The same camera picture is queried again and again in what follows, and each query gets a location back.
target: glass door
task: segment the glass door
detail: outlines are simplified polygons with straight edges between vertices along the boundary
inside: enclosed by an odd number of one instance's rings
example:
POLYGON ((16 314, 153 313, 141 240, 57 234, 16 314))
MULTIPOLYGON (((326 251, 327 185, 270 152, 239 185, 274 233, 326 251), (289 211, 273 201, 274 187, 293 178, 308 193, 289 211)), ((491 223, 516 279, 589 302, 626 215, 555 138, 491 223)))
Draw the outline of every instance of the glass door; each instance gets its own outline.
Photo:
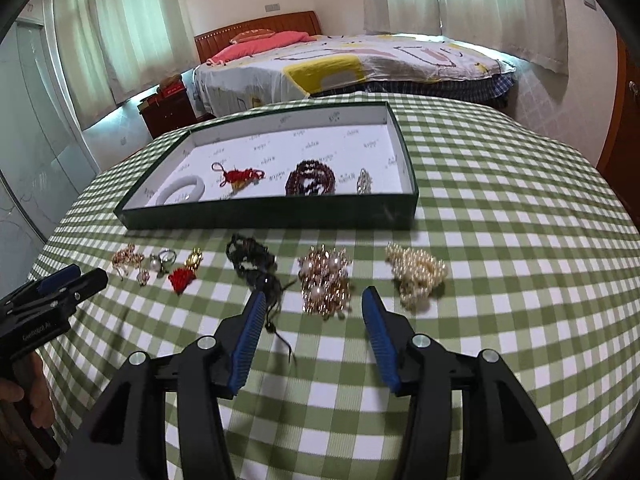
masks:
POLYGON ((95 172, 46 68, 42 28, 14 23, 0 44, 0 297, 35 258, 95 172))

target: wooden headboard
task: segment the wooden headboard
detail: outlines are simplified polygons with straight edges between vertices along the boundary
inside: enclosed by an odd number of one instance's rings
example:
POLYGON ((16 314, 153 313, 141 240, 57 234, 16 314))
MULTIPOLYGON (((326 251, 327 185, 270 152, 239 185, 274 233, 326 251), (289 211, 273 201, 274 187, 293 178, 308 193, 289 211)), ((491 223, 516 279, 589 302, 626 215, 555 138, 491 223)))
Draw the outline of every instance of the wooden headboard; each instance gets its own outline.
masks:
POLYGON ((308 32, 310 36, 322 34, 318 17, 312 10, 265 16, 264 18, 257 18, 256 20, 249 20, 248 22, 217 28, 216 30, 211 30, 205 34, 196 36, 196 47, 200 56, 200 62, 204 63, 207 59, 219 53, 223 48, 228 47, 230 44, 229 41, 236 35, 254 28, 270 28, 275 32, 296 30, 299 32, 308 32))

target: jewelry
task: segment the jewelry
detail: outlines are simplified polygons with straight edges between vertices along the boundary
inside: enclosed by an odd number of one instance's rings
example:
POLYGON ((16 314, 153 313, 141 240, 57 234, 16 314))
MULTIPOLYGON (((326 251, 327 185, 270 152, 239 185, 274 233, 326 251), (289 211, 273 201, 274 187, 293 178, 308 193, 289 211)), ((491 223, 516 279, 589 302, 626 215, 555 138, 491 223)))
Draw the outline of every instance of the jewelry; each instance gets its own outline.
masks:
POLYGON ((171 286, 174 288, 175 293, 178 295, 182 294, 184 292, 184 289, 187 288, 187 285, 189 285, 195 279, 195 273, 191 269, 187 269, 185 267, 175 269, 174 272, 169 275, 171 286))
POLYGON ((175 251, 172 251, 171 249, 163 249, 157 256, 155 254, 151 254, 149 256, 149 269, 153 272, 157 272, 158 278, 162 278, 166 274, 167 264, 173 264, 175 258, 175 251))
POLYGON ((260 286, 267 300, 267 310, 264 319, 264 327, 269 334, 275 335, 289 349, 289 360, 293 354, 293 348, 276 329, 275 323, 271 320, 274 309, 280 306, 282 295, 296 280, 282 286, 276 277, 276 258, 267 247, 258 243, 254 238, 246 238, 241 234, 234 234, 231 241, 226 245, 226 257, 234 266, 236 274, 245 280, 251 288, 260 286), (248 269, 243 264, 247 262, 255 267, 248 269))
POLYGON ((204 194, 204 181, 197 175, 182 176, 177 180, 174 180, 160 192, 156 199, 156 205, 164 205, 172 194, 186 186, 195 187, 184 198, 180 197, 178 202, 197 202, 202 198, 202 195, 204 194))
POLYGON ((140 286, 145 286, 149 281, 149 271, 146 269, 140 269, 138 271, 137 280, 140 286))
POLYGON ((335 175, 327 165, 317 160, 303 160, 289 174, 285 185, 287 195, 329 194, 335 190, 335 175))
POLYGON ((198 270, 201 262, 202 251, 196 247, 191 251, 191 254, 187 256, 184 267, 175 269, 174 272, 169 275, 169 281, 176 294, 182 294, 184 289, 187 288, 187 285, 196 279, 195 271, 198 270))
POLYGON ((404 249, 389 243, 386 260, 392 265, 394 278, 399 282, 400 301, 405 307, 414 308, 447 277, 449 269, 423 250, 404 249))
POLYGON ((299 258, 302 282, 303 311, 323 314, 325 319, 335 312, 342 312, 351 299, 346 250, 329 252, 324 245, 311 247, 304 258, 299 258))
POLYGON ((202 251, 199 247, 196 247, 191 251, 191 254, 187 256, 187 260, 184 263, 184 267, 195 272, 202 263, 202 251))
POLYGON ((360 170, 360 176, 358 177, 357 191, 359 195, 371 194, 371 175, 369 171, 362 168, 360 170))
POLYGON ((211 165, 211 169, 213 171, 221 171, 225 179, 220 183, 220 187, 225 187, 226 184, 231 184, 231 189, 233 192, 238 192, 245 187, 247 187, 252 182, 257 184, 259 180, 264 179, 264 171, 262 170, 254 170, 254 168, 249 168, 248 170, 239 171, 239 170, 231 170, 225 171, 225 168, 219 162, 214 162, 211 165))
POLYGON ((129 266, 140 268, 140 263, 145 259, 145 255, 142 253, 135 253, 136 246, 134 244, 128 244, 126 248, 117 250, 111 257, 111 265, 118 273, 120 280, 124 279, 124 276, 129 275, 129 266))

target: dark red bead necklace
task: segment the dark red bead necklace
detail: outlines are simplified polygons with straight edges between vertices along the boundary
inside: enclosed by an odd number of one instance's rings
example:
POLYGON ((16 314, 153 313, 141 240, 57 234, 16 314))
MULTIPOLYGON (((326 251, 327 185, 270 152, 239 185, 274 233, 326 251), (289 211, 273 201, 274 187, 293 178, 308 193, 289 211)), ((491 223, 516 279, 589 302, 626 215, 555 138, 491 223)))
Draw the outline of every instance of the dark red bead necklace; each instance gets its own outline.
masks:
POLYGON ((327 165, 317 160, 303 160, 287 179, 287 195, 330 194, 335 190, 335 175, 327 165))

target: pearl brooch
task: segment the pearl brooch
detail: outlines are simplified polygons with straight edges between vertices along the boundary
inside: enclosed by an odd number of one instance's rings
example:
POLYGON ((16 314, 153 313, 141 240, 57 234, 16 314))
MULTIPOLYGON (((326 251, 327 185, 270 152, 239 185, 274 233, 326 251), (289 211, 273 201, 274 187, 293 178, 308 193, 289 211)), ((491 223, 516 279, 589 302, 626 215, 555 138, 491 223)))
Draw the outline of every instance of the pearl brooch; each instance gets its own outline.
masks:
POLYGON ((302 282, 303 311, 310 314, 332 316, 347 309, 351 299, 346 251, 328 251, 324 245, 311 247, 304 258, 299 258, 302 282))
POLYGON ((405 249, 390 243, 386 247, 386 260, 392 266, 394 278, 399 282, 400 301, 407 308, 426 298, 447 277, 449 269, 426 251, 405 249))

